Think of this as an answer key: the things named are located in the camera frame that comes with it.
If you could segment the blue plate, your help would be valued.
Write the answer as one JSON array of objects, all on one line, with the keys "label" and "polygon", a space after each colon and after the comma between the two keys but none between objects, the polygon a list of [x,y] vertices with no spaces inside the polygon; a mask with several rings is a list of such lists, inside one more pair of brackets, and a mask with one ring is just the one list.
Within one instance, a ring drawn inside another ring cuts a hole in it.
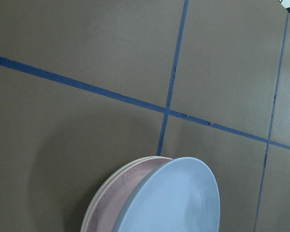
[{"label": "blue plate", "polygon": [[211,169],[192,157],[150,172],[124,203],[114,232],[217,232],[220,198]]}]

